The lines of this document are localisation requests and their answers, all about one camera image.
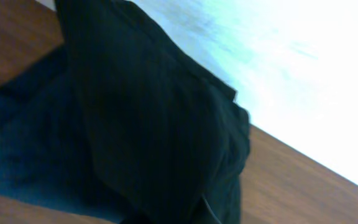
black fabric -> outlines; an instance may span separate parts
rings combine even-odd
[[[152,223],[239,223],[250,146],[236,92],[134,3],[55,3],[97,176]]]

wooden table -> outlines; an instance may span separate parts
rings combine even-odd
[[[61,43],[52,11],[33,0],[0,0],[0,85]],[[251,140],[241,175],[242,223],[358,223],[358,186],[258,128]],[[107,222],[0,197],[0,223]]]

folded garment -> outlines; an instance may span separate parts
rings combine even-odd
[[[0,88],[0,194],[122,223],[239,223],[236,92],[131,2],[55,4],[64,48]]]

brown wooden surface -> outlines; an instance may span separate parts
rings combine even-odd
[[[33,0],[0,0],[0,85],[61,42],[52,11]],[[251,140],[242,174],[242,223],[358,223],[358,186],[258,128]],[[107,222],[0,197],[0,223]]]

teal tint on white surface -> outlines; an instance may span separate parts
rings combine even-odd
[[[358,184],[358,0],[134,2],[254,125]]]

